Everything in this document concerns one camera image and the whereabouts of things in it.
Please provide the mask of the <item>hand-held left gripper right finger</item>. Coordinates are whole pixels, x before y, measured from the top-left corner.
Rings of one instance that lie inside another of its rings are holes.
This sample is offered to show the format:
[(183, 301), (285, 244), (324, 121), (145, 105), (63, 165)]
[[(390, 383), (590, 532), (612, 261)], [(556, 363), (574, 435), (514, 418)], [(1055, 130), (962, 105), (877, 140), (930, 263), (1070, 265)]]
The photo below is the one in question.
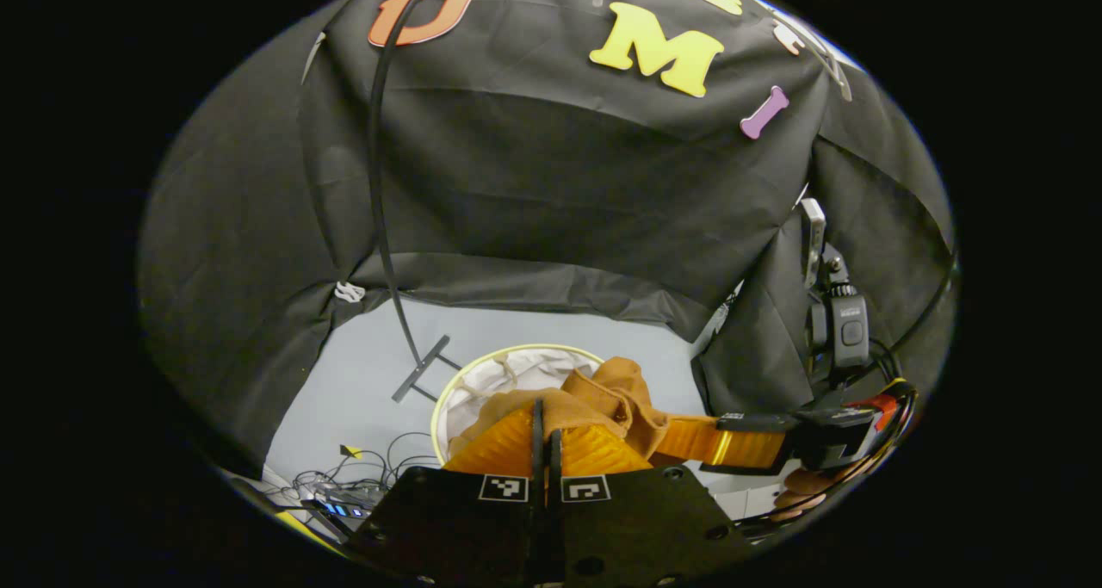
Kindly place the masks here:
[(707, 585), (754, 553), (687, 467), (568, 477), (562, 431), (548, 466), (554, 585)]

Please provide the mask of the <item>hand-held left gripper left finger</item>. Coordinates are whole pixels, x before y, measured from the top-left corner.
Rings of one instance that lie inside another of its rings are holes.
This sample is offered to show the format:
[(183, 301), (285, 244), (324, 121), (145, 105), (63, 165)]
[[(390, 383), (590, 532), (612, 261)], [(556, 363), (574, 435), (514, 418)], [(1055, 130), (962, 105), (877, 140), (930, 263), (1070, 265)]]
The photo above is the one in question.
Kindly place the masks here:
[(413, 469), (348, 538), (402, 585), (534, 585), (545, 524), (543, 401), (531, 409), (529, 477)]

